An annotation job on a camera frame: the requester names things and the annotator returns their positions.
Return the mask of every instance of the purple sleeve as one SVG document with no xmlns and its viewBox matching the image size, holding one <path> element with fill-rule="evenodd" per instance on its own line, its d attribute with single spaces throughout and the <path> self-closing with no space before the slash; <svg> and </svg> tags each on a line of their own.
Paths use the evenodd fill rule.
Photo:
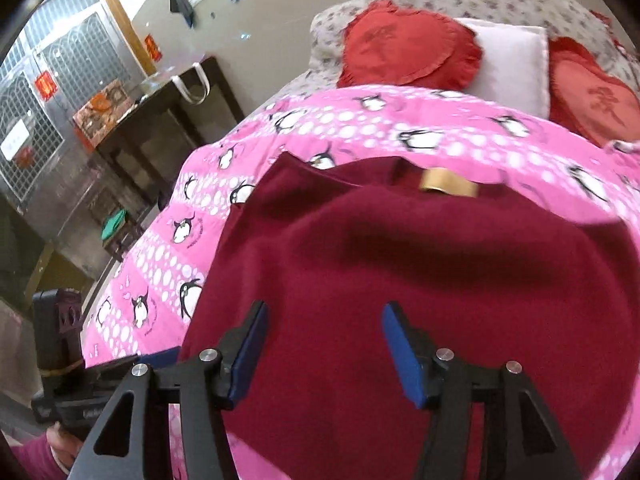
<svg viewBox="0 0 640 480">
<path fill-rule="evenodd" d="M 66 479 L 66 474 L 53 459 L 46 434 L 27 442 L 24 446 L 12 447 L 11 450 L 31 480 Z"/>
</svg>

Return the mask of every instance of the wooden table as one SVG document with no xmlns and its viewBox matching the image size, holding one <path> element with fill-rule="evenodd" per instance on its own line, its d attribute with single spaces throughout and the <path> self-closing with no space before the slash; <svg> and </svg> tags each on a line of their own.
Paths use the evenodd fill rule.
<svg viewBox="0 0 640 480">
<path fill-rule="evenodd" d="M 204 72 L 212 88 L 216 86 L 220 89 L 222 97 L 235 120 L 239 123 L 246 117 L 242 108 L 238 104 L 236 97 L 226 81 L 225 75 L 220 70 L 220 66 L 215 57 L 207 57 L 201 63 Z M 194 68 L 188 69 L 180 76 L 187 88 L 200 85 L 200 80 Z M 156 203 L 156 198 L 149 195 L 142 189 L 135 179 L 118 162 L 121 152 L 129 153 L 140 167 L 148 174 L 150 179 L 159 187 L 161 193 L 171 194 L 172 184 L 166 181 L 158 169 L 151 163 L 148 157 L 140 149 L 140 144 L 148 137 L 148 125 L 150 118 L 162 114 L 169 114 L 180 126 L 180 130 L 192 148 L 199 148 L 206 144 L 202 134 L 197 129 L 193 121 L 180 106 L 183 101 L 180 92 L 175 85 L 169 81 L 161 89 L 143 100 L 126 117 L 121 120 L 113 130 L 98 144 L 96 150 L 105 158 L 113 171 L 123 180 L 123 182 L 135 190 L 142 200 L 149 206 Z"/>
</svg>

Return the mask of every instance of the pink bedsheet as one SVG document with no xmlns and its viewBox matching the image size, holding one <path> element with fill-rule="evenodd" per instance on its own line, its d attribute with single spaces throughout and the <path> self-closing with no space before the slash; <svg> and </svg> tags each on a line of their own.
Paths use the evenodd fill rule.
<svg viewBox="0 0 640 480">
<path fill-rule="evenodd" d="M 290 96 L 185 162 L 170 204 L 132 248 L 92 313 L 83 349 L 89 365 L 181 343 L 230 203 L 244 202 L 285 150 L 320 169 L 402 155 L 476 182 L 507 183 L 571 221 L 619 216 L 640 244 L 640 146 L 599 149 L 556 124 L 457 92 L 364 86 Z M 636 448 L 636 404 L 638 383 L 591 480 L 613 480 Z M 186 478 L 177 410 L 170 427 L 174 471 Z M 235 437 L 230 441 L 244 480 L 286 478 Z"/>
</svg>

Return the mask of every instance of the heart-shaped pillow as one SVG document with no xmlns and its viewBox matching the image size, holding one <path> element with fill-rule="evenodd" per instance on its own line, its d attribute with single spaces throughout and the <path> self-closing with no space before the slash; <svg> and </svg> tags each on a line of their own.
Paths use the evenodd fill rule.
<svg viewBox="0 0 640 480">
<path fill-rule="evenodd" d="M 640 103 L 620 79 L 602 71 L 588 52 L 552 48 L 550 119 L 604 147 L 640 140 Z"/>
<path fill-rule="evenodd" d="M 463 90 L 480 68 L 476 34 L 448 16 L 370 4 L 345 30 L 338 88 L 362 84 Z"/>
</svg>

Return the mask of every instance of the bag handle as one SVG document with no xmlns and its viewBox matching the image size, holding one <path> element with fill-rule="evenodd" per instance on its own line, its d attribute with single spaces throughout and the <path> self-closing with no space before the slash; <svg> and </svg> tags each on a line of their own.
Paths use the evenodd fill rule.
<svg viewBox="0 0 640 480">
<path fill-rule="evenodd" d="M 200 79 L 200 82 L 202 83 L 202 88 L 204 89 L 204 95 L 201 98 L 196 97 L 187 89 L 187 87 L 184 85 L 184 82 L 182 81 L 179 75 L 172 75 L 171 81 L 174 82 L 175 87 L 178 89 L 178 92 L 180 92 L 180 95 L 184 97 L 185 101 L 187 101 L 192 105 L 199 105 L 199 104 L 202 104 L 204 99 L 206 99 L 207 96 L 209 95 L 209 92 L 211 90 L 211 85 L 209 84 L 209 78 L 207 78 L 207 74 L 205 74 L 204 69 L 202 68 L 202 65 L 198 62 L 195 62 L 193 64 L 193 67 L 194 69 L 196 69 L 196 74 L 198 74 L 198 79 Z"/>
</svg>

